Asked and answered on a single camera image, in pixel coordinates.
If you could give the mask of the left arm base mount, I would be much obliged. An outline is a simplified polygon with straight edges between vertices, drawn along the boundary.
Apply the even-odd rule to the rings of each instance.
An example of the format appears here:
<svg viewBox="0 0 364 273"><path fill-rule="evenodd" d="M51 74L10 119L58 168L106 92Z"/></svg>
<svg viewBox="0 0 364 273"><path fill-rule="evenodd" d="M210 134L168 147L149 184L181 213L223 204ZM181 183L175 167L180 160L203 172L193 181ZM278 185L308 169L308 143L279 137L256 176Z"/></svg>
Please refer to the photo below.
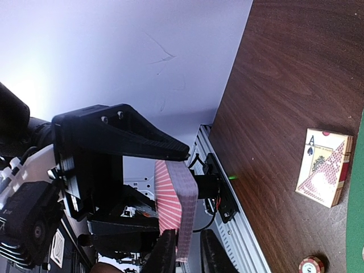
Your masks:
<svg viewBox="0 0 364 273"><path fill-rule="evenodd" d="M239 212L238 204L215 156L208 153L203 161L196 154L188 168L197 183L198 198L205 201L210 199L210 212L212 215L219 212L224 224L231 221Z"/></svg>

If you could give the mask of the red-backed card stack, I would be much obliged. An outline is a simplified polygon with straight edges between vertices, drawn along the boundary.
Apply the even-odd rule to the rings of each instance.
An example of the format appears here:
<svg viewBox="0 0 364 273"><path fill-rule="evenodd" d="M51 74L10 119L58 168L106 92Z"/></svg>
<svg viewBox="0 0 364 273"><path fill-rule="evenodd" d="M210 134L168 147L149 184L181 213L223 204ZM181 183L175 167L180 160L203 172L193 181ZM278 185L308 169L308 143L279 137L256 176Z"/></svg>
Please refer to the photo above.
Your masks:
<svg viewBox="0 0 364 273"><path fill-rule="evenodd" d="M176 260L187 262L197 210L198 187L184 162L157 160L154 191L160 233L178 234Z"/></svg>

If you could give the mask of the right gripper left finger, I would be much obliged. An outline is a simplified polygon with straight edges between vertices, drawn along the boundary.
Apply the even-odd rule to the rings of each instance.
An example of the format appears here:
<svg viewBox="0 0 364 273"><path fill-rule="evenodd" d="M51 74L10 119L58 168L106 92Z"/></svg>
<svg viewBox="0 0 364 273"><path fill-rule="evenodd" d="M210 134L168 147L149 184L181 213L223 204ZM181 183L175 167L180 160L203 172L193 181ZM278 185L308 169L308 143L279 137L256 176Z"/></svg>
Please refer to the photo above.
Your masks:
<svg viewBox="0 0 364 273"><path fill-rule="evenodd" d="M176 230L165 230L141 273L173 273L176 268Z"/></svg>

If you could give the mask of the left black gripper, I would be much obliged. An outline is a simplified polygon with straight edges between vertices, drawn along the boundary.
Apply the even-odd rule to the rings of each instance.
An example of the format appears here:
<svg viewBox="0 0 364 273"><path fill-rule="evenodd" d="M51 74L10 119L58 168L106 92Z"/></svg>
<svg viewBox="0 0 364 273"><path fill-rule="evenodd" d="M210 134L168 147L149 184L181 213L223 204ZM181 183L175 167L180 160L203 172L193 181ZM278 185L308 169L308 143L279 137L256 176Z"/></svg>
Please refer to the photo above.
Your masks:
<svg viewBox="0 0 364 273"><path fill-rule="evenodd" d="M81 221L95 213L88 217L94 235L159 230L155 201L141 193L121 197L123 156L180 162L188 159L186 144L128 104L94 105L59 114L52 119L52 131L65 206L72 218ZM127 206L139 213L123 216Z"/></svg>

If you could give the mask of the red tan chip stack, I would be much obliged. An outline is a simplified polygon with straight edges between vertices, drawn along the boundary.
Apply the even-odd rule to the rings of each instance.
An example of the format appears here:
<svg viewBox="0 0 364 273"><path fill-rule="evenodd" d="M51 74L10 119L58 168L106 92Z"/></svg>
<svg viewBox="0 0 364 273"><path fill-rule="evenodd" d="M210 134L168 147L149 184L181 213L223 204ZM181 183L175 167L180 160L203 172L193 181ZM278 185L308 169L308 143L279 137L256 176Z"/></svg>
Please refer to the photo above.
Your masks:
<svg viewBox="0 0 364 273"><path fill-rule="evenodd" d="M309 256L299 264L299 273L324 273L324 263L316 256Z"/></svg>

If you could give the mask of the red-backed playing card deck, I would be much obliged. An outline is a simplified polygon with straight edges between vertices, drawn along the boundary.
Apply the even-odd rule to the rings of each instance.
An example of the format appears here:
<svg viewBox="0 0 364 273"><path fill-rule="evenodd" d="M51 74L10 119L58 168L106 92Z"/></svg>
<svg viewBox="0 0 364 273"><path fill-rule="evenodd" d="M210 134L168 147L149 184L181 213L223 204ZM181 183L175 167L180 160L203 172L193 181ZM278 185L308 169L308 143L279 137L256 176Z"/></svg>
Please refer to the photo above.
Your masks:
<svg viewBox="0 0 364 273"><path fill-rule="evenodd" d="M331 208L339 203L348 175L354 138L308 129L295 192Z"/></svg>

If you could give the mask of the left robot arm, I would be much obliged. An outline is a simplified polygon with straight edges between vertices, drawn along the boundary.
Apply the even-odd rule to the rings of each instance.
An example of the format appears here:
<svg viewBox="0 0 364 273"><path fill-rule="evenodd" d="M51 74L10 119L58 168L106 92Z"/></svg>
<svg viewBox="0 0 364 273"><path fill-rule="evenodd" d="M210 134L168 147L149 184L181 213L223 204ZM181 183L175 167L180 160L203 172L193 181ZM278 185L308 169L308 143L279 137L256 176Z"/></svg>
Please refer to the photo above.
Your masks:
<svg viewBox="0 0 364 273"><path fill-rule="evenodd" d="M82 220L120 200L125 156L183 162L189 148L157 129L127 104L94 105L46 122L1 86L1 155L23 156L52 146L69 215Z"/></svg>

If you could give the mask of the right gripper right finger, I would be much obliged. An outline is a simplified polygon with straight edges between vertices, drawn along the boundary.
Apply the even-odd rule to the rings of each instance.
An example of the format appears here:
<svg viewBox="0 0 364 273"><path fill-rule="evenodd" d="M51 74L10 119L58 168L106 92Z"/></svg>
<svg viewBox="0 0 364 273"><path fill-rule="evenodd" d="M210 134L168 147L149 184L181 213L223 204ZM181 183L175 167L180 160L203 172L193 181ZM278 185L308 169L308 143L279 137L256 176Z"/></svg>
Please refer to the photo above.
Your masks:
<svg viewBox="0 0 364 273"><path fill-rule="evenodd" d="M239 273L211 229L203 230L200 233L200 257L201 272Z"/></svg>

